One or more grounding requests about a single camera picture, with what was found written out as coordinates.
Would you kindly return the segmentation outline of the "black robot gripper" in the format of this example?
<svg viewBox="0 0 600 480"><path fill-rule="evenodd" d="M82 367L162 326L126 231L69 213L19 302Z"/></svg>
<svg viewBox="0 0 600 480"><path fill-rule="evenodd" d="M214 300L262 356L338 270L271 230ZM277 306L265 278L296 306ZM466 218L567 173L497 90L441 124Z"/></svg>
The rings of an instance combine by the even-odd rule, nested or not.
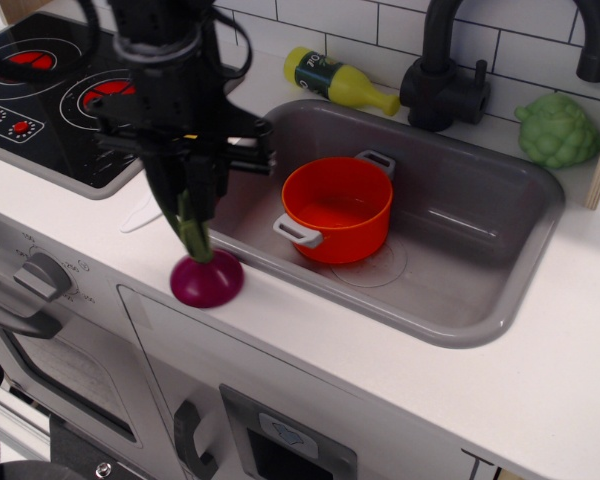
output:
<svg viewBox="0 0 600 480"><path fill-rule="evenodd" d="M225 93L227 82L246 75L253 56L236 70L222 64L216 26L234 22L211 1L110 7L117 28L112 47L134 91L94 98L87 110L100 122L104 145L141 156L158 207L183 240L190 205L199 224L214 218L229 168L268 174L275 165L270 122Z"/></svg>

